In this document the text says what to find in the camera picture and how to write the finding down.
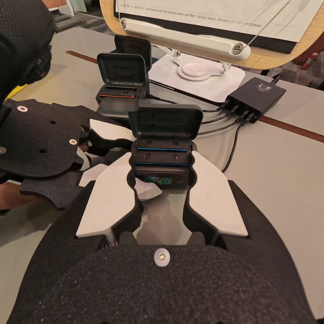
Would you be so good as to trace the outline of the blue striped black battery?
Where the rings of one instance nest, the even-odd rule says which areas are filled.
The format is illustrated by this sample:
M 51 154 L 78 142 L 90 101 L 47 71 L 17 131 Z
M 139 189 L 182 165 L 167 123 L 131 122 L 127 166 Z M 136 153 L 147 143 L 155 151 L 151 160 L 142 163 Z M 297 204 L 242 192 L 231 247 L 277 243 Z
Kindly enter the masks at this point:
M 135 146 L 144 151 L 185 152 L 188 142 L 175 139 L 138 139 Z
M 186 167 L 189 154 L 187 152 L 136 151 L 134 159 L 137 165 Z

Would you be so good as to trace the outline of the red fire extinguisher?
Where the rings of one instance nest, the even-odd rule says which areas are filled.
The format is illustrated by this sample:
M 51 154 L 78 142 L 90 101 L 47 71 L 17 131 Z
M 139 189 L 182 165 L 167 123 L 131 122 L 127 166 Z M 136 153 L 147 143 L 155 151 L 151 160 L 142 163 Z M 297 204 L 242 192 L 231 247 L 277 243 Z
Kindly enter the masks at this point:
M 306 70 L 314 61 L 316 61 L 319 53 L 314 52 L 311 54 L 311 56 L 306 60 L 306 62 L 302 65 L 301 69 Z

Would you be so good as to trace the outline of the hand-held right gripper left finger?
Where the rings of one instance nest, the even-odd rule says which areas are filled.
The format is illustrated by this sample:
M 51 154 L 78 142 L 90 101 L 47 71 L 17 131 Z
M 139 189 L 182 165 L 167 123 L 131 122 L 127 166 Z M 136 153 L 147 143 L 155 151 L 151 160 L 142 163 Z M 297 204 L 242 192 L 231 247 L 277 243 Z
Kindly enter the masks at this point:
M 104 235 L 109 245 L 116 245 L 123 232 L 139 228 L 143 205 L 135 184 L 134 158 L 128 152 L 95 180 L 76 236 Z

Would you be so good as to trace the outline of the wooden display board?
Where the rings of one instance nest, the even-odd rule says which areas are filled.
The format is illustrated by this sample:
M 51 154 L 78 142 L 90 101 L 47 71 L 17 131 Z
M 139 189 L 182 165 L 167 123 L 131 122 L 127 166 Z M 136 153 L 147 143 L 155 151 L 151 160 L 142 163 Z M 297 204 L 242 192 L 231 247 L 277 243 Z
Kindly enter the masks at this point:
M 271 69 L 281 66 L 294 60 L 303 52 L 308 50 L 323 33 L 323 3 L 315 14 L 309 27 L 303 34 L 300 41 L 296 44 L 290 54 L 284 54 L 277 51 L 271 51 L 260 47 L 252 47 L 248 58 L 241 60 L 237 55 L 222 54 L 220 51 L 211 49 L 204 45 L 189 44 L 183 40 L 176 40 L 169 35 L 154 35 L 150 32 L 152 24 L 132 20 L 120 19 L 114 16 L 114 1 L 100 1 L 103 17 L 108 27 L 117 35 L 132 36 L 146 39 L 150 43 L 167 48 L 179 50 L 181 52 L 195 54 L 203 58 L 216 59 L 227 63 L 233 63 L 238 66 L 254 68 L 259 70 Z

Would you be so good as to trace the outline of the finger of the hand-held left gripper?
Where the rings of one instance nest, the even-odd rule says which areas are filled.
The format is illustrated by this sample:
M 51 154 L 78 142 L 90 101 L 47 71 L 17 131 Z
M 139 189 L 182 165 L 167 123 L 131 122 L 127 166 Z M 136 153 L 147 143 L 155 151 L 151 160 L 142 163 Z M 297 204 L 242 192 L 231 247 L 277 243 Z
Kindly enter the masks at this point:
M 79 187 L 86 187 L 90 181 L 96 180 L 97 177 L 107 168 L 111 168 L 111 165 L 98 164 L 92 168 L 87 169 L 83 172 L 81 180 L 79 182 Z M 151 200 L 162 194 L 162 190 L 154 183 L 145 183 L 139 180 L 137 177 L 135 190 L 140 201 Z
M 88 153 L 105 156 L 109 150 L 115 148 L 131 150 L 134 136 L 130 129 L 96 119 L 90 119 L 89 126 Z

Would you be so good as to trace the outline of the person's left hand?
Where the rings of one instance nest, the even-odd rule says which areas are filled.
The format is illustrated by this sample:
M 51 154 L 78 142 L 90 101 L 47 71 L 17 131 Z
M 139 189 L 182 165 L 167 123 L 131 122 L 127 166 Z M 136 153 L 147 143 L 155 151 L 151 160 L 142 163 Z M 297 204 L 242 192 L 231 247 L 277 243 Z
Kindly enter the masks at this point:
M 1 211 L 27 206 L 43 200 L 41 197 L 22 195 L 18 184 L 5 182 L 0 185 Z

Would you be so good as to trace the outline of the white stand base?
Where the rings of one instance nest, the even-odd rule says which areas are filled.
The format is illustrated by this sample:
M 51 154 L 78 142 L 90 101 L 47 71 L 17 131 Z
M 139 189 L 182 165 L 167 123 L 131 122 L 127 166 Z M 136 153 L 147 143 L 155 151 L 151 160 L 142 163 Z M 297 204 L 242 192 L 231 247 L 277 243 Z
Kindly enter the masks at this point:
M 153 63 L 148 76 L 150 82 L 159 86 L 220 103 L 240 86 L 245 71 L 228 63 L 184 53 L 175 58 L 168 53 Z

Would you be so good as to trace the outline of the black battery charger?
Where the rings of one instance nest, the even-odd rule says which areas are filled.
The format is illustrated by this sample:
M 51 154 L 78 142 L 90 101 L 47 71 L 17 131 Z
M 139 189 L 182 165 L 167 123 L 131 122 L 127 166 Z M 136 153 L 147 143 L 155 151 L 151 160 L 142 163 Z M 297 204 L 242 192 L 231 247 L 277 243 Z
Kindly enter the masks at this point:
M 140 107 L 151 104 L 147 99 L 127 99 L 106 97 L 101 100 L 97 112 L 119 124 L 131 129 L 129 112 L 137 111 Z
M 131 153 L 138 150 L 138 139 L 175 139 L 188 142 L 187 153 L 197 150 L 193 140 L 197 137 L 203 119 L 203 111 L 192 104 L 149 104 L 129 112 L 134 141 Z M 160 189 L 188 189 L 189 167 L 137 165 L 134 159 L 135 176 L 145 183 L 154 183 Z
M 100 88 L 130 88 L 136 91 L 133 99 L 145 99 L 147 77 L 145 61 L 141 55 L 100 53 L 97 55 L 97 63 L 104 85 Z M 100 104 L 104 98 L 96 95 L 96 101 Z
M 151 44 L 145 39 L 122 35 L 115 35 L 114 42 L 118 54 L 134 54 L 143 57 L 148 80 L 148 72 L 152 68 Z

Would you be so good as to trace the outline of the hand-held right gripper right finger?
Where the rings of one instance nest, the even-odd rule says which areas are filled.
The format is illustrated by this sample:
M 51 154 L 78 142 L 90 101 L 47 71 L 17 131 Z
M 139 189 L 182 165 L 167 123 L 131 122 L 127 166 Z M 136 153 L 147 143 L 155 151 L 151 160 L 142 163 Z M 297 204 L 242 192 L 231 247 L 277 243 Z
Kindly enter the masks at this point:
M 193 151 L 189 154 L 189 178 L 183 208 L 183 223 L 192 233 L 201 233 L 207 245 L 220 235 L 248 238 L 227 177 L 210 161 Z

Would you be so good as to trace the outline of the red striped black battery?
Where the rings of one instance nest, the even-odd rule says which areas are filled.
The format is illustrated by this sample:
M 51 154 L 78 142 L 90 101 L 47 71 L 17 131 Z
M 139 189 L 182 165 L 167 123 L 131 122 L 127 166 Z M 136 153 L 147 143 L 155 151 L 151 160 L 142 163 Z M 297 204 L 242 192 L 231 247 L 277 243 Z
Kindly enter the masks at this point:
M 114 97 L 114 98 L 134 98 L 136 91 L 130 88 L 107 88 L 104 87 L 98 93 L 99 97 Z

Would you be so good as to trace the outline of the black power hub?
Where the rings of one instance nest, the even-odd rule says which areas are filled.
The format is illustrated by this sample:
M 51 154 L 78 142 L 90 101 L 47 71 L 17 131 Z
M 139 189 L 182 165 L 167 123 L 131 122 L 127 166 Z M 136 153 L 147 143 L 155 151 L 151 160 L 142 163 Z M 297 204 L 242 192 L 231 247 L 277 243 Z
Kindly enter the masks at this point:
M 253 114 L 249 123 L 254 124 L 268 112 L 286 93 L 286 89 L 254 77 L 230 93 L 222 108 L 239 117 Z

